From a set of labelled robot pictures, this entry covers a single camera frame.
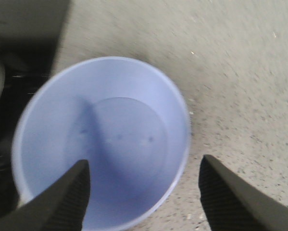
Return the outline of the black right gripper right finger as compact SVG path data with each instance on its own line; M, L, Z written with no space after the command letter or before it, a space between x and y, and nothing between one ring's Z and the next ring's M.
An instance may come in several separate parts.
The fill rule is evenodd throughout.
M288 231L288 207L248 184L212 155L201 160L199 189L213 231Z

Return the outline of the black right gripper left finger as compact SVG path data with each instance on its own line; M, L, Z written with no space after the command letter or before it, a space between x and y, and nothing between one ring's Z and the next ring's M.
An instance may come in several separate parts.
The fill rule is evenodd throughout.
M33 200L0 219L0 231L80 231L89 202L89 164L77 161Z

